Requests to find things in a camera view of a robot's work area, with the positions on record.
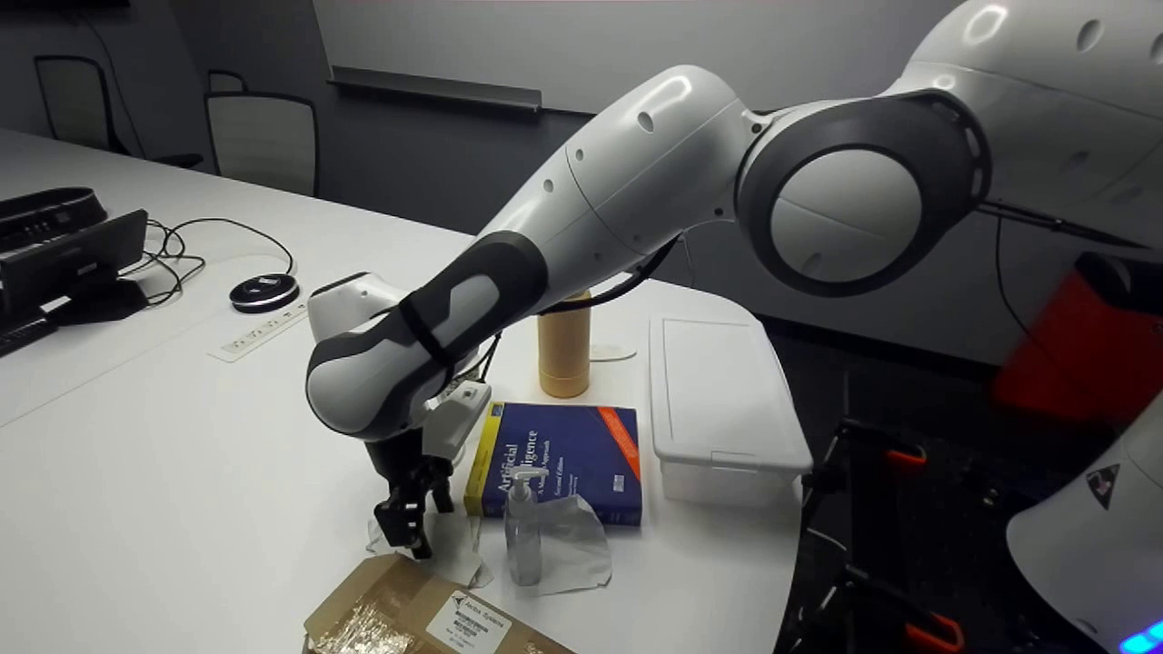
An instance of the chair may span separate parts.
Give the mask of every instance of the chair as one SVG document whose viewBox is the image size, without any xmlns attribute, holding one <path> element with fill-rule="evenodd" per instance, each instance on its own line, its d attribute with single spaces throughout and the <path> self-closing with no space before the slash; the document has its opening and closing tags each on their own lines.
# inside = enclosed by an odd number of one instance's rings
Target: chair
<svg viewBox="0 0 1163 654">
<path fill-rule="evenodd" d="M 206 92 L 212 95 L 244 95 L 248 81 L 234 68 L 206 68 Z"/>
<path fill-rule="evenodd" d="M 48 130 L 63 140 L 128 152 L 114 130 L 110 83 L 95 59 L 35 55 Z"/>
<path fill-rule="evenodd" d="M 218 173 L 317 196 L 317 110 L 286 95 L 206 95 Z"/>
</svg>

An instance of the logo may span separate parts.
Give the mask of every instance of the logo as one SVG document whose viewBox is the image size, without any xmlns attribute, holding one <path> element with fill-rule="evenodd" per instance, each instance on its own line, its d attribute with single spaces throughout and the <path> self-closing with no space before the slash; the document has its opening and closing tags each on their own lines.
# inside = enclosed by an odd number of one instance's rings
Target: logo
<svg viewBox="0 0 1163 654">
<path fill-rule="evenodd" d="M 1088 472 L 1088 488 L 1102 509 L 1112 509 L 1115 484 L 1118 484 L 1118 466 L 1105 466 L 1105 467 Z"/>
</svg>

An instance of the book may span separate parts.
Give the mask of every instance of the book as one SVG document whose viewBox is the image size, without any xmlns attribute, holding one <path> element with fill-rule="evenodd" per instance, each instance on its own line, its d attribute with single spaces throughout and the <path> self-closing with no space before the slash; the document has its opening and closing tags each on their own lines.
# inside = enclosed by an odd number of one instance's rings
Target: book
<svg viewBox="0 0 1163 654">
<path fill-rule="evenodd" d="M 605 523 L 643 520 L 640 423 L 634 408 L 492 403 L 470 472 L 464 509 L 500 515 L 510 466 L 544 467 L 537 502 L 583 494 Z"/>
</svg>

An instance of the table surface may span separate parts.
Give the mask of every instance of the table surface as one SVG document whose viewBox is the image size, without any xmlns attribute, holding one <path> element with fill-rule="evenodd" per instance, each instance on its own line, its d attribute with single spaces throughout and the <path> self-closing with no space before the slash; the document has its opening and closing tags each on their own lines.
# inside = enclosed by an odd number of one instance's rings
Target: table surface
<svg viewBox="0 0 1163 654">
<path fill-rule="evenodd" d="M 15 130 L 0 130 L 0 152 L 0 196 L 90 186 L 110 215 L 239 217 L 293 250 L 307 285 L 367 267 L 406 289 L 470 242 Z M 300 398 L 307 319 L 292 314 L 244 358 L 218 354 L 267 323 L 234 313 L 230 285 L 281 267 L 281 254 L 218 226 L 187 239 L 212 267 L 178 302 L 0 358 L 4 651 L 299 651 L 300 617 L 367 551 L 384 484 L 362 448 L 326 432 Z M 595 313 L 594 347 L 620 363 L 595 363 L 583 403 L 648 408 L 648 323 L 664 314 L 754 323 L 722 297 L 643 282 Z M 531 319 L 505 335 L 499 395 L 543 398 L 531 335 Z M 796 497 L 768 513 L 664 502 L 652 410 L 640 416 L 648 509 L 640 531 L 609 534 L 614 581 L 543 599 L 500 581 L 479 590 L 575 651 L 769 651 L 796 570 Z M 499 528 L 482 531 L 479 557 L 500 570 Z"/>
</svg>

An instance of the white box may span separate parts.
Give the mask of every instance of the white box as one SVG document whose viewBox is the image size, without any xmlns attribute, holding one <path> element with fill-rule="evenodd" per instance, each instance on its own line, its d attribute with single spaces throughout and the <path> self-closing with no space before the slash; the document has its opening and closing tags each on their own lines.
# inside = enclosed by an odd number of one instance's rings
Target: white box
<svg viewBox="0 0 1163 654">
<path fill-rule="evenodd" d="M 756 319 L 652 319 L 652 414 L 672 502 L 764 509 L 809 467 L 785 368 Z"/>
</svg>

